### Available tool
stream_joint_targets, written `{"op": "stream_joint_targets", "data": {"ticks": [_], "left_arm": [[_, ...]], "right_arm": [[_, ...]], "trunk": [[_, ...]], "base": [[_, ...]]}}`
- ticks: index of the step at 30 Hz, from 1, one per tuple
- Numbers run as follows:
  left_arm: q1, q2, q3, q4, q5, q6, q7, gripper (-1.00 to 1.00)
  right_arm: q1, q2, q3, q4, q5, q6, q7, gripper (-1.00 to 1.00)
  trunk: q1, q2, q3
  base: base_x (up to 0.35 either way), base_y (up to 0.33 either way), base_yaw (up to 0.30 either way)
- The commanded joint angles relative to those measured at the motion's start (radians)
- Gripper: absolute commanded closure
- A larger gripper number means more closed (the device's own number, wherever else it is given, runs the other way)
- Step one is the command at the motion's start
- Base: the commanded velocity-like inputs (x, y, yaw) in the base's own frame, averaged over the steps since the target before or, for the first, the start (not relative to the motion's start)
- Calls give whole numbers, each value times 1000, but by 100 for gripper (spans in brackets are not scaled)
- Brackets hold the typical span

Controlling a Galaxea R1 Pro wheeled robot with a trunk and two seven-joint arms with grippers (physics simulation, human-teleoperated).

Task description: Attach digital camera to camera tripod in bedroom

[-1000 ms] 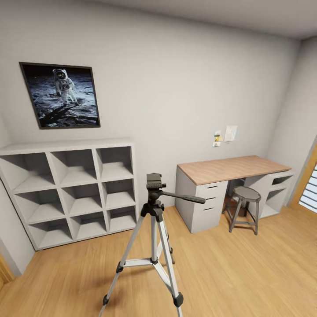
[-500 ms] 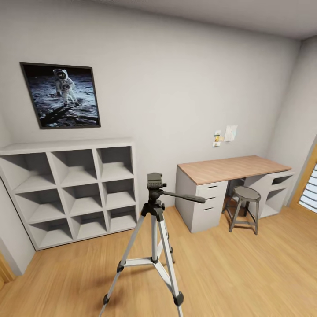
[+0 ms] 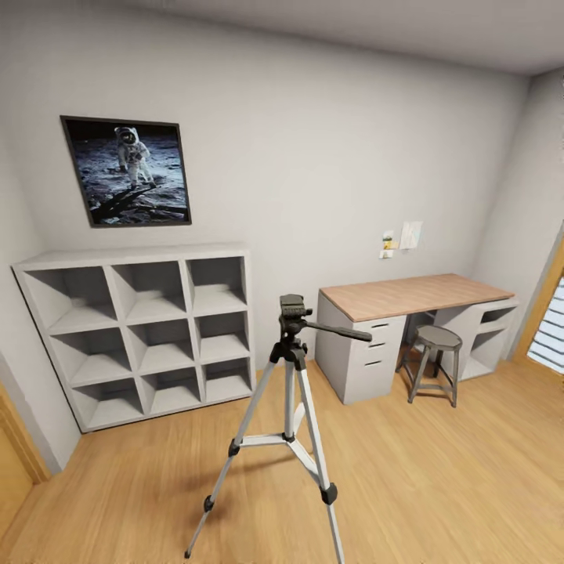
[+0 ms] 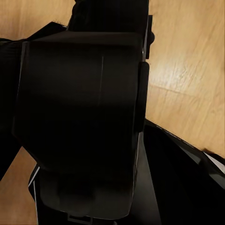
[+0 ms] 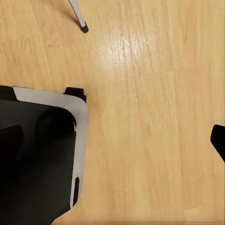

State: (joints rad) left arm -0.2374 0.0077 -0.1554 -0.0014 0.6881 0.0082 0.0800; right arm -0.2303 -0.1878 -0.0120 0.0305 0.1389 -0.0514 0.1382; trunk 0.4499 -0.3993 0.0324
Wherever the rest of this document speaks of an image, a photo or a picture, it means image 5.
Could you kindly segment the camera tripod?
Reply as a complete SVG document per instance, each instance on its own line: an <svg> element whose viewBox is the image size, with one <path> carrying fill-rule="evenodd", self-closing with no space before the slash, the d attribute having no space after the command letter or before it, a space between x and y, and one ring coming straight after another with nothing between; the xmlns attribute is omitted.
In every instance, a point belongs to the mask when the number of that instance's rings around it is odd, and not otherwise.
<svg viewBox="0 0 225 225"><path fill-rule="evenodd" d="M81 15L80 11L79 11L79 8L77 6L76 1L75 0L69 0L69 2L70 2L71 6L72 6L72 8L75 12L75 15L76 15L79 23L80 23L80 27L81 27L83 33L89 32L89 28L88 28L86 22L83 20L83 17Z"/></svg>

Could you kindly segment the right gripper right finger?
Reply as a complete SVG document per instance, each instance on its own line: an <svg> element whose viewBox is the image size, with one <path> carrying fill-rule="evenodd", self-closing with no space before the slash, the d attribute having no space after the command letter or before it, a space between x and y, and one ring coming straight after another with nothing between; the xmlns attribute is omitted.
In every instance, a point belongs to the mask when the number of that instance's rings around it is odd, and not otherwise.
<svg viewBox="0 0 225 225"><path fill-rule="evenodd" d="M225 127L214 125L210 141L225 162Z"/></svg>

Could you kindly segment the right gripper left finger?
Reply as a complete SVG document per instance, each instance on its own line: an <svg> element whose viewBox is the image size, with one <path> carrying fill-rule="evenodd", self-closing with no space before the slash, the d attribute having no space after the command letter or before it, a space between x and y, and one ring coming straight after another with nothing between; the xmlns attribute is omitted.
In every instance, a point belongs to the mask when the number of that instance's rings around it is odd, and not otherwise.
<svg viewBox="0 0 225 225"><path fill-rule="evenodd" d="M0 181L24 144L21 125L0 130Z"/></svg>

